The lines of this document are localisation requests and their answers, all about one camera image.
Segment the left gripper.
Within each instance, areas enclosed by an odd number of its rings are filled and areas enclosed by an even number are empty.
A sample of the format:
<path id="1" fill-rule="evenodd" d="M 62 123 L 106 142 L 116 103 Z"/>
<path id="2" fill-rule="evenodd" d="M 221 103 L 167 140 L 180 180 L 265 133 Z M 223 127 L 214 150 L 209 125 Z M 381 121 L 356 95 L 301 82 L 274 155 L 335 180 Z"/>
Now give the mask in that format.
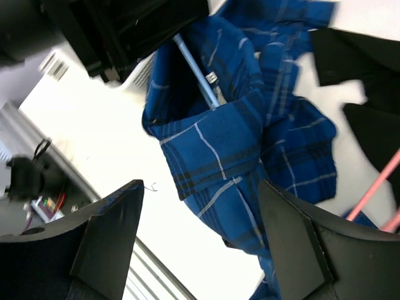
<path id="1" fill-rule="evenodd" d="M 209 15 L 204 0 L 41 1 L 92 78 L 125 81 L 182 28 Z"/>

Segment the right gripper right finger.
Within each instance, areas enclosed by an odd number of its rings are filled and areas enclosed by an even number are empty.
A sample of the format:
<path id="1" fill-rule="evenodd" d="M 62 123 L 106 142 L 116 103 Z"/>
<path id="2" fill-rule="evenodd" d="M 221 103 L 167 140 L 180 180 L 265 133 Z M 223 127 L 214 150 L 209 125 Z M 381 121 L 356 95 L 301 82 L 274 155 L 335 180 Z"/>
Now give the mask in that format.
<path id="1" fill-rule="evenodd" d="M 259 184 L 283 299 L 399 299 L 399 235 L 348 221 Z"/>

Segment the light blue hanger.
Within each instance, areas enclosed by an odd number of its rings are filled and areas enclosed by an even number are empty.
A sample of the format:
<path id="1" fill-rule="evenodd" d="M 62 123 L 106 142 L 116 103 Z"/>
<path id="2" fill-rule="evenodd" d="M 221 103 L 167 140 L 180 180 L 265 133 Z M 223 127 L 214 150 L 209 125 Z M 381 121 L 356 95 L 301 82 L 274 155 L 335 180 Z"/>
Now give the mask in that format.
<path id="1" fill-rule="evenodd" d="M 190 53 L 183 38 L 181 37 L 180 34 L 176 34 L 173 37 L 173 41 L 176 43 L 181 54 L 183 55 L 183 57 L 185 58 L 185 60 L 187 61 L 188 65 L 189 65 L 189 67 L 191 68 L 192 72 L 194 73 L 194 75 L 198 81 L 199 88 L 202 92 L 202 95 L 207 102 L 207 105 L 209 106 L 210 109 L 217 108 L 219 106 L 218 99 L 217 99 L 216 95 L 214 94 L 214 91 L 212 90 L 211 86 L 209 85 L 208 80 L 203 75 L 197 62 L 195 61 L 192 54 Z"/>

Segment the blue plaid shirt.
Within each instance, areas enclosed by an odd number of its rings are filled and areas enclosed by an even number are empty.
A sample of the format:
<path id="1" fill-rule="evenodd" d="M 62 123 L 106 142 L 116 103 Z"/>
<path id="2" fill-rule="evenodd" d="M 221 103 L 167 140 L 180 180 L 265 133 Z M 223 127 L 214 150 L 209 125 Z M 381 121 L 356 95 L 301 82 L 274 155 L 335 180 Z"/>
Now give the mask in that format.
<path id="1" fill-rule="evenodd" d="M 294 93 L 297 58 L 332 1 L 227 1 L 182 37 L 224 104 L 209 108 L 173 42 L 156 52 L 142 125 L 166 157 L 178 196 L 230 246 L 258 257 L 253 299 L 280 299 L 258 201 L 268 179 L 311 204 L 336 194 L 334 124 Z"/>

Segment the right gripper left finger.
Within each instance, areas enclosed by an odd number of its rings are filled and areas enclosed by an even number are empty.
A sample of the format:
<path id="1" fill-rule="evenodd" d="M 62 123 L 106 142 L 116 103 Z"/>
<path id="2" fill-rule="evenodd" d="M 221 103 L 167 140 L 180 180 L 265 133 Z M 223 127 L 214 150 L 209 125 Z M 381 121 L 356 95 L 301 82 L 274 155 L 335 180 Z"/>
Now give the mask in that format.
<path id="1" fill-rule="evenodd" d="M 144 199 L 133 180 L 104 199 L 1 236 L 1 299 L 122 299 Z"/>

